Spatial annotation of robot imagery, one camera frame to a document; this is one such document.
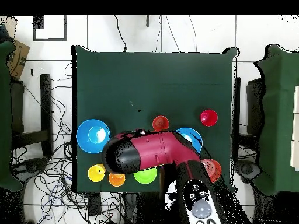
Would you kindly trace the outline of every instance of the plastic cup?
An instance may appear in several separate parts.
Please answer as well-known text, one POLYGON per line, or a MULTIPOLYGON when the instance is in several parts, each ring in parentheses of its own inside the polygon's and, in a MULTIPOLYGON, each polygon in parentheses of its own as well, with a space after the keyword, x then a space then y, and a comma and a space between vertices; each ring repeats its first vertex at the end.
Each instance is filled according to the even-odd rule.
POLYGON ((204 168, 207 170, 211 182, 215 183, 221 176, 220 164, 213 159, 203 159, 201 162, 204 165, 204 168))
POLYGON ((155 131, 168 130, 169 120, 165 116, 157 116, 152 122, 152 127, 155 131))
POLYGON ((201 147, 203 146, 203 139, 195 129, 184 127, 177 129, 176 132, 180 133, 184 139, 188 140, 197 152, 200 153, 201 147))
POLYGON ((88 169, 87 176, 92 182, 100 182, 106 173, 104 165, 97 164, 88 169))
POLYGON ((200 121, 205 126, 213 126, 218 121, 218 115, 217 113, 212 109, 204 110, 200 115, 200 121))
POLYGON ((76 138, 83 151, 100 153, 110 139, 110 130, 100 120, 86 120, 79 126, 76 138))
POLYGON ((138 171, 134 173, 134 178, 140 184, 149 184, 152 183, 157 176, 157 169, 155 167, 143 171, 138 171))
POLYGON ((110 173, 108 176, 109 183, 114 187, 120 187, 124 184, 126 176, 124 174, 110 173))

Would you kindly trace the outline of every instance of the orange cup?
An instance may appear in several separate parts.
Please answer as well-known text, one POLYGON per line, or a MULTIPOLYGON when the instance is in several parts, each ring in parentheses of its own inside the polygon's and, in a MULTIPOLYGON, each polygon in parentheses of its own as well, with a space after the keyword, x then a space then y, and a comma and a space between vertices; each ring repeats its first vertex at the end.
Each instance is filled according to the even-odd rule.
POLYGON ((210 177, 212 183, 215 183, 221 176, 221 166, 213 159, 203 159, 202 164, 207 170, 208 176, 210 177))
POLYGON ((109 183, 114 187, 120 187, 124 184, 126 177, 124 174, 110 173, 108 176, 109 183))

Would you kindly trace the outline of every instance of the blue bowl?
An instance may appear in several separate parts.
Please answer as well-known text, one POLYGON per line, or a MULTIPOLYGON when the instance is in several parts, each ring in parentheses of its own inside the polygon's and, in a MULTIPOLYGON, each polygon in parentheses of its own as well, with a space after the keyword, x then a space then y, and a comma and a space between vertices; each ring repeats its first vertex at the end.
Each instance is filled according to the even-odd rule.
POLYGON ((198 153, 200 153, 201 147, 203 145, 203 139, 196 130, 191 128, 180 128, 177 129, 176 132, 180 133, 186 140, 191 142, 192 146, 197 150, 198 153))
POLYGON ((76 138, 83 151, 96 154, 103 150, 110 139, 110 130, 100 120, 86 120, 79 126, 76 138))

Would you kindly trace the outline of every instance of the green cloth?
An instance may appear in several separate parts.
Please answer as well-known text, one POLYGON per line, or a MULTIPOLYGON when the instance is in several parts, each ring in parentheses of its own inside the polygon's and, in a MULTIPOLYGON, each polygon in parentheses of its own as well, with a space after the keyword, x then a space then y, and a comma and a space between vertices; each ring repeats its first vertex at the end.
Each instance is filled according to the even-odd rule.
MULTIPOLYGON (((230 132, 232 60, 237 49, 224 54, 90 52, 76 46, 78 126, 95 118, 110 128, 111 136, 126 130, 153 130, 152 121, 166 116, 169 130, 190 127, 199 132, 203 145, 222 167, 230 184, 230 132), (218 113, 218 123, 205 127, 199 115, 205 109, 218 113)), ((100 154, 88 154, 78 147, 78 192, 159 191, 159 174, 154 182, 142 185, 133 174, 121 187, 112 187, 105 178, 88 179, 92 165, 101 163, 100 154)))
POLYGON ((0 44, 0 187, 19 191, 22 183, 11 175, 12 163, 12 110, 11 77, 7 67, 7 57, 16 47, 11 42, 0 44))
POLYGON ((265 195, 279 191, 299 192, 299 172, 290 166, 294 91, 299 86, 299 53, 267 48, 256 63, 265 80, 262 100, 265 126, 259 139, 259 165, 263 172, 253 180, 265 195))

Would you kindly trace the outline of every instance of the red bowl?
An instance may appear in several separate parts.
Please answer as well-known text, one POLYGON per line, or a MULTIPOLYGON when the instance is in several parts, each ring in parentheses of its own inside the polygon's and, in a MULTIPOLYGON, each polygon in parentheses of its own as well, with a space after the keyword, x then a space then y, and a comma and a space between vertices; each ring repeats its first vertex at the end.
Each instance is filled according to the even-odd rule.
POLYGON ((200 121, 205 126, 213 126, 218 121, 218 115, 217 113, 212 109, 204 110, 200 115, 200 121))
POLYGON ((211 182, 215 183, 221 176, 220 164, 213 159, 203 159, 201 162, 204 164, 211 182))
POLYGON ((168 130, 169 121, 165 116, 156 116, 152 122, 152 127, 155 131, 168 130))

